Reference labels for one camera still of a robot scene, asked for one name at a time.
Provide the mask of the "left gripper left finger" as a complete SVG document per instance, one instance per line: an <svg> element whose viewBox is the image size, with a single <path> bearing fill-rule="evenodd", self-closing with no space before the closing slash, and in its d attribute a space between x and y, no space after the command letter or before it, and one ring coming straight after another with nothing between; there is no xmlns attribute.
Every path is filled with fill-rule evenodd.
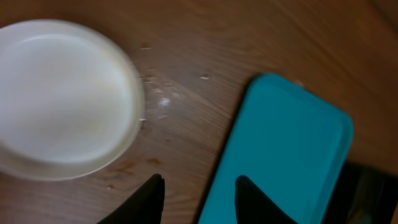
<svg viewBox="0 0 398 224"><path fill-rule="evenodd" d="M98 224L160 224L164 200L165 180L154 174Z"/></svg>

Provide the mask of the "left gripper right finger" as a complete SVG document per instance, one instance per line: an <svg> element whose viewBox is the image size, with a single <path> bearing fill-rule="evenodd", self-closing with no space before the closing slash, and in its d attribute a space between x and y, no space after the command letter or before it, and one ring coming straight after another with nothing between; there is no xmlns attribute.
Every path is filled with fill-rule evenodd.
<svg viewBox="0 0 398 224"><path fill-rule="evenodd" d="M235 181L234 204L237 224L297 224L245 175Z"/></svg>

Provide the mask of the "light blue plate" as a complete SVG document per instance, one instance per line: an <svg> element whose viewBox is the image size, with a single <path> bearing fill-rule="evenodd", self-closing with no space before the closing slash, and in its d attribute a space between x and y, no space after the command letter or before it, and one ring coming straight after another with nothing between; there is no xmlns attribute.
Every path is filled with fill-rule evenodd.
<svg viewBox="0 0 398 224"><path fill-rule="evenodd" d="M100 170L144 117L138 71L85 26L30 20L1 29L1 172L57 181Z"/></svg>

